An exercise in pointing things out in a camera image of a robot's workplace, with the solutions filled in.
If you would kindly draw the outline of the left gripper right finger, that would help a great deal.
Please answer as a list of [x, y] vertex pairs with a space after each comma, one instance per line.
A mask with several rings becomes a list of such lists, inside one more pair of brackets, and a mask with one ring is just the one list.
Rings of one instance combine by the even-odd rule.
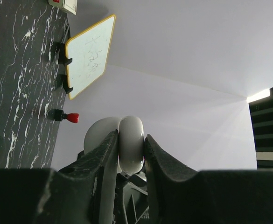
[[273, 224], [273, 169], [195, 171], [148, 135], [144, 142], [153, 224]]

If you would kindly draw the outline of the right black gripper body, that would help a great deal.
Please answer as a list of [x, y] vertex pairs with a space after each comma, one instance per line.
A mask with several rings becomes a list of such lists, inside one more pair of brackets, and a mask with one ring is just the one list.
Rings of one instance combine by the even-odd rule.
[[114, 152], [92, 174], [83, 189], [79, 224], [143, 224], [149, 221], [146, 182], [136, 175], [117, 172]]

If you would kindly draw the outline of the white earbud charging case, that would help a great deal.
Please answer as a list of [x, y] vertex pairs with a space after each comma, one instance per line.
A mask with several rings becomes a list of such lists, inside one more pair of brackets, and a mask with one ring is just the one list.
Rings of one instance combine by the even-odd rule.
[[84, 153], [95, 149], [112, 131], [118, 130], [118, 173], [140, 172], [144, 165], [144, 127], [136, 116], [107, 117], [96, 121], [86, 132]]

